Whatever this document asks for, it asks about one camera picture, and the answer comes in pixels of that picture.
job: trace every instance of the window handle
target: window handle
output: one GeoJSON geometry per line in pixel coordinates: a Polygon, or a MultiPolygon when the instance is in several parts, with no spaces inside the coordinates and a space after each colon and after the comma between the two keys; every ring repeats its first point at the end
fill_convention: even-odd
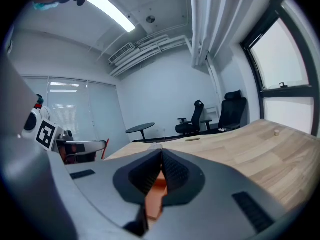
{"type": "Polygon", "coordinates": [[[287,87],[288,87],[288,85],[285,85],[284,82],[279,83],[279,85],[280,85],[280,88],[287,88],[287,87]]]}

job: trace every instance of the white pipe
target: white pipe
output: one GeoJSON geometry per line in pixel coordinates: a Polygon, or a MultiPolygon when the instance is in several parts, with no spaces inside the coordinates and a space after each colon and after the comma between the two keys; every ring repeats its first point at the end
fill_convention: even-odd
{"type": "MultiPolygon", "coordinates": [[[[188,45],[189,47],[189,50],[191,48],[191,44],[188,40],[188,38],[185,36],[185,35],[181,35],[181,36],[178,36],[178,37],[175,37],[175,38],[172,38],[172,39],[169,39],[169,40],[166,40],[166,41],[163,41],[163,42],[157,42],[157,44],[159,46],[163,46],[163,45],[167,45],[167,44],[170,44],[170,43],[173,43],[175,41],[178,41],[178,40],[181,40],[181,39],[184,39],[186,44],[188,45]]],[[[135,56],[131,57],[130,59],[126,60],[123,64],[121,64],[120,66],[118,66],[117,68],[115,68],[111,73],[110,75],[113,76],[116,72],[118,72],[119,70],[121,70],[124,66],[126,66],[127,64],[131,63],[132,61],[134,61],[135,59],[141,57],[142,55],[154,50],[154,49],[158,49],[157,45],[153,45],[151,46],[150,48],[148,49],[145,49],[143,51],[141,51],[140,53],[136,54],[135,56]]]]}
{"type": "Polygon", "coordinates": [[[127,34],[128,32],[124,32],[123,34],[119,35],[117,39],[115,39],[102,53],[101,55],[99,56],[99,58],[96,60],[98,61],[104,54],[105,52],[116,42],[118,41],[120,38],[122,38],[125,34],[127,34]]]}
{"type": "Polygon", "coordinates": [[[172,26],[172,27],[169,27],[169,28],[166,28],[166,29],[163,29],[161,31],[158,31],[156,33],[153,33],[151,35],[148,35],[146,36],[145,38],[139,40],[138,42],[136,42],[134,45],[137,45],[139,44],[140,42],[143,42],[144,40],[148,39],[148,38],[151,38],[153,36],[157,36],[157,35],[160,35],[161,33],[163,32],[166,32],[166,31],[170,31],[170,30],[175,30],[175,29],[179,29],[179,28],[183,28],[183,27],[186,27],[189,25],[189,7],[188,7],[188,0],[185,0],[185,6],[186,6],[186,24],[181,24],[181,25],[177,25],[177,26],[172,26]]]}
{"type": "Polygon", "coordinates": [[[206,15],[204,23],[204,35],[202,38],[202,46],[199,54],[198,64],[201,65],[208,54],[210,43],[213,38],[217,16],[219,15],[221,0],[207,0],[206,15]]]}
{"type": "Polygon", "coordinates": [[[123,67],[120,71],[118,71],[113,77],[117,77],[119,76],[120,74],[122,74],[124,71],[132,68],[133,66],[135,66],[136,64],[148,59],[149,57],[152,57],[156,54],[159,54],[160,51],[159,50],[155,50],[155,51],[150,51],[149,53],[139,57],[138,59],[132,61],[131,63],[129,63],[128,65],[126,65],[125,67],[123,67]]]}
{"type": "Polygon", "coordinates": [[[159,41],[156,41],[156,42],[153,42],[153,43],[151,43],[151,44],[148,44],[147,46],[141,48],[141,50],[143,51],[143,50],[145,50],[145,49],[150,48],[150,47],[153,46],[154,44],[158,44],[158,43],[160,43],[160,42],[167,41],[167,40],[169,40],[169,39],[170,39],[169,37],[165,37],[165,38],[163,38],[163,39],[160,39],[159,41]]]}
{"type": "Polygon", "coordinates": [[[167,34],[165,34],[165,35],[156,37],[156,38],[154,38],[154,39],[152,39],[152,40],[150,40],[148,42],[144,42],[143,44],[139,45],[138,47],[141,49],[141,48],[146,47],[146,46],[148,46],[148,45],[150,45],[152,43],[155,43],[156,41],[159,41],[159,40],[165,39],[165,38],[169,38],[169,36],[167,34]]]}
{"type": "Polygon", "coordinates": [[[166,51],[166,50],[169,50],[169,49],[172,49],[172,48],[180,47],[180,46],[185,45],[185,44],[186,43],[184,41],[179,41],[177,43],[171,43],[169,45],[166,45],[163,49],[161,49],[162,51],[160,51],[160,50],[150,51],[149,53],[145,54],[144,56],[139,57],[138,59],[132,61],[130,64],[126,65],[124,68],[122,68],[120,71],[118,71],[115,75],[113,75],[113,77],[117,77],[117,76],[121,75],[125,71],[129,70],[130,68],[134,67],[135,65],[145,61],[146,59],[148,59],[148,58],[150,58],[150,57],[152,57],[154,55],[160,54],[163,51],[166,51]]]}
{"type": "Polygon", "coordinates": [[[125,56],[122,59],[120,59],[117,63],[115,63],[115,65],[117,67],[120,66],[122,63],[124,63],[125,61],[129,60],[130,58],[132,58],[133,56],[137,55],[140,52],[141,52],[141,50],[139,48],[135,49],[133,52],[129,53],[127,56],[125,56]]]}
{"type": "Polygon", "coordinates": [[[217,36],[218,30],[219,30],[219,26],[220,26],[221,21],[222,21],[222,16],[223,16],[224,11],[225,11],[226,3],[227,3],[227,0],[221,0],[221,2],[220,2],[219,13],[218,13],[218,16],[216,18],[216,23],[215,23],[215,27],[214,27],[214,32],[213,32],[213,35],[212,35],[211,43],[210,43],[210,46],[209,46],[209,51],[211,51],[212,47],[214,46],[214,42],[216,40],[216,36],[217,36]]]}
{"type": "Polygon", "coordinates": [[[191,66],[196,67],[196,60],[198,55],[199,41],[200,41],[200,6],[197,3],[197,0],[191,0],[191,9],[192,9],[192,51],[191,51],[191,66]]]}
{"type": "Polygon", "coordinates": [[[218,96],[218,107],[219,107],[219,114],[220,114],[221,113],[222,101],[223,101],[222,91],[221,91],[219,77],[218,77],[214,62],[211,59],[209,53],[208,53],[208,56],[206,57],[206,61],[207,61],[207,67],[208,67],[208,70],[209,70],[209,74],[210,74],[211,80],[213,81],[213,84],[215,84],[215,86],[216,86],[217,96],[218,96]]]}
{"type": "Polygon", "coordinates": [[[233,18],[232,18],[232,21],[231,21],[231,23],[230,23],[230,25],[229,25],[229,28],[228,28],[227,32],[225,33],[224,38],[223,38],[223,40],[222,40],[222,42],[221,42],[221,44],[220,44],[220,46],[219,46],[218,50],[216,51],[216,53],[215,53],[215,55],[214,55],[213,58],[215,58],[215,57],[217,56],[217,54],[218,54],[218,52],[220,51],[222,45],[224,44],[224,42],[225,42],[225,40],[226,40],[226,38],[227,38],[227,36],[228,36],[228,34],[229,34],[229,32],[230,32],[233,24],[234,24],[234,22],[235,22],[235,19],[236,19],[237,15],[238,15],[238,12],[239,12],[239,10],[240,10],[240,7],[241,7],[243,1],[244,1],[244,0],[239,0],[238,6],[237,6],[237,8],[236,8],[236,10],[235,10],[235,13],[234,13],[233,18]]]}

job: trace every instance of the red chair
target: red chair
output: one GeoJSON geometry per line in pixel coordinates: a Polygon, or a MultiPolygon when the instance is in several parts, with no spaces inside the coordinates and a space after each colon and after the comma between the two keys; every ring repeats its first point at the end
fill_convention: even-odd
{"type": "Polygon", "coordinates": [[[102,156],[101,156],[101,160],[105,159],[105,152],[106,152],[106,150],[107,150],[108,143],[109,143],[109,139],[106,141],[106,145],[105,145],[105,148],[104,148],[104,150],[103,150],[103,153],[102,153],[102,156]]]}

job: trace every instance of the wooden table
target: wooden table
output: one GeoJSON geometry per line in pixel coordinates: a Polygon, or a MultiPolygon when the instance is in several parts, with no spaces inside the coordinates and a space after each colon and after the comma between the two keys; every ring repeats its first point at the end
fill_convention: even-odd
{"type": "MultiPolygon", "coordinates": [[[[287,210],[308,200],[320,176],[320,140],[263,119],[231,132],[186,137],[161,144],[165,149],[237,169],[271,193],[287,210]],[[279,136],[275,136],[275,130],[279,130],[279,136]],[[194,138],[200,140],[186,142],[194,138]]],[[[107,160],[146,151],[150,145],[130,143],[107,160]]]]}

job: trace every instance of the mesh office chair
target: mesh office chair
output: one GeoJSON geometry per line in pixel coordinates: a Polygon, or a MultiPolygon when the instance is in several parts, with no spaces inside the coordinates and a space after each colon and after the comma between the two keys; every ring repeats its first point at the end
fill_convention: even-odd
{"type": "Polygon", "coordinates": [[[233,131],[240,128],[241,118],[247,105],[247,99],[241,97],[241,91],[228,92],[224,96],[224,101],[221,106],[221,117],[217,129],[210,129],[209,122],[212,120],[202,120],[201,123],[206,123],[207,132],[203,134],[221,134],[219,129],[233,131]]]}
{"type": "Polygon", "coordinates": [[[192,116],[191,121],[185,121],[186,118],[178,118],[178,120],[181,120],[180,125],[177,125],[175,127],[175,131],[178,134],[197,134],[200,131],[200,117],[202,114],[202,111],[204,110],[204,104],[197,100],[194,103],[195,109],[194,114],[192,116]]]}

